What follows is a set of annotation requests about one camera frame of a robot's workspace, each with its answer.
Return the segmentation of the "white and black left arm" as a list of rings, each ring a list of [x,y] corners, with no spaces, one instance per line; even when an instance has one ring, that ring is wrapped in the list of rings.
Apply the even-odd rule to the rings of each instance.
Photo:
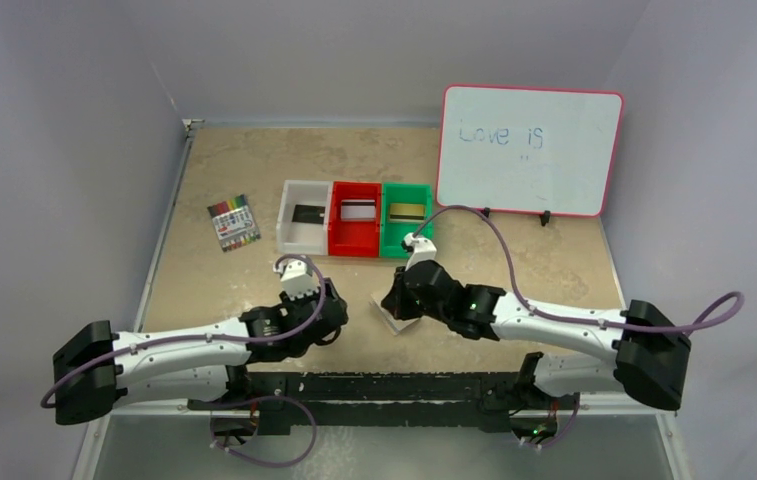
[[[41,405],[67,426],[147,401],[218,402],[245,388],[246,366],[300,358],[311,346],[336,340],[348,322],[348,305],[331,279],[323,285],[202,327],[115,332],[107,320],[91,322],[54,353],[55,384]]]

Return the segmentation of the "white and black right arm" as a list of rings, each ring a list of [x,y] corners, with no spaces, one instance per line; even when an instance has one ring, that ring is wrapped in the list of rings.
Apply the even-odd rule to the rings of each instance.
[[[535,352],[523,361],[520,382],[558,398],[583,392],[623,392],[666,411],[682,403],[691,342],[653,304],[634,300],[625,310],[587,310],[541,303],[488,285],[463,285],[433,260],[399,267],[381,307],[400,321],[430,317],[472,340],[530,341],[566,349]]]

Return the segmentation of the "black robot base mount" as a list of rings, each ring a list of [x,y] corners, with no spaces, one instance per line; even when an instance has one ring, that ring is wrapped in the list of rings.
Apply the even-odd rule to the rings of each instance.
[[[534,386],[533,369],[541,360],[539,352],[525,357],[518,372],[471,373],[298,373],[250,372],[244,367],[229,367],[224,394],[211,401],[190,400],[195,405],[245,405],[252,399],[281,395],[291,399],[308,400],[463,400],[477,399],[486,408],[494,407],[550,407],[556,408],[562,399],[578,402],[576,393],[553,397]],[[502,412],[495,417],[476,415],[460,423],[425,424],[415,422],[356,425],[321,424],[320,426],[355,427],[464,427],[484,433],[518,433],[524,436],[537,434],[551,437],[558,430],[555,418],[558,412],[550,411],[540,417],[510,416]],[[289,411],[275,418],[264,414],[259,417],[259,431],[264,435],[286,435],[296,425],[306,425],[315,419],[307,416],[304,423],[291,421]]]

